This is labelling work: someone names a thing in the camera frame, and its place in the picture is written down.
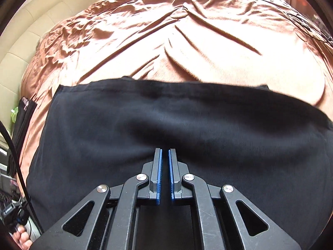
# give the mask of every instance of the triangular cutout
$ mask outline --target triangular cutout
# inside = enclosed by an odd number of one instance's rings
[[[236,206],[250,236],[258,235],[268,230],[268,225],[258,217],[243,201],[237,200]]]
[[[69,219],[66,224],[64,224],[63,230],[76,237],[81,236],[93,207],[94,201],[89,201],[71,219]]]

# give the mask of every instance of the person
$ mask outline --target person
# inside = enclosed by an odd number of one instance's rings
[[[17,231],[13,234],[12,237],[22,250],[29,250],[30,246],[32,245],[30,235],[23,225],[18,226]]]

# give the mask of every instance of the green object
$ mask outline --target green object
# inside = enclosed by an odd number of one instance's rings
[[[10,114],[10,117],[12,118],[12,121],[13,123],[16,122],[16,116],[17,116],[17,113],[19,112],[19,108],[16,107],[14,110],[11,110],[11,114]]]

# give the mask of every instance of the blue gripper pad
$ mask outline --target blue gripper pad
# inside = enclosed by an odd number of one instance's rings
[[[156,203],[159,205],[161,196],[161,180],[162,180],[162,149],[159,151],[159,170],[157,174],[157,193],[156,193]]]
[[[171,201],[174,201],[174,173],[172,170],[171,150],[169,150],[169,169],[170,169],[170,183],[171,183]]]

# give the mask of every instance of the beige leather seat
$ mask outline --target beige leather seat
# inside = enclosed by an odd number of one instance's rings
[[[41,36],[58,22],[97,0],[32,0],[11,19],[0,36],[0,120],[11,132],[11,109],[18,105],[22,75]],[[0,147],[7,148],[0,135]]]

